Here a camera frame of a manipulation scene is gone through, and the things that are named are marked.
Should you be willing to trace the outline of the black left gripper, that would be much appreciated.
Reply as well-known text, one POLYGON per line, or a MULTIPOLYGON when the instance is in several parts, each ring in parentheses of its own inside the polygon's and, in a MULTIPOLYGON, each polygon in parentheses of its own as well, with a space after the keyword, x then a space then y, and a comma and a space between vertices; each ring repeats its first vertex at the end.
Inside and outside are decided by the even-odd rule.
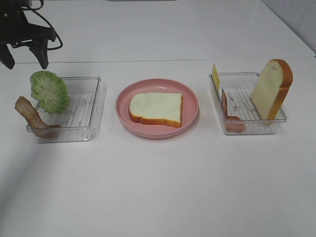
POLYGON ((12 69, 15 61, 7 47, 10 44, 13 48, 22 46, 29 47, 29 50, 37 58, 43 69, 48 67, 47 45, 48 41, 56 40, 56 31, 52 25, 38 13, 44 6, 40 1, 39 7, 32 7, 30 0, 2 0, 0 2, 0 62, 8 69, 12 69), (25 16, 26 11, 31 11, 48 26, 40 26, 29 23, 25 16))

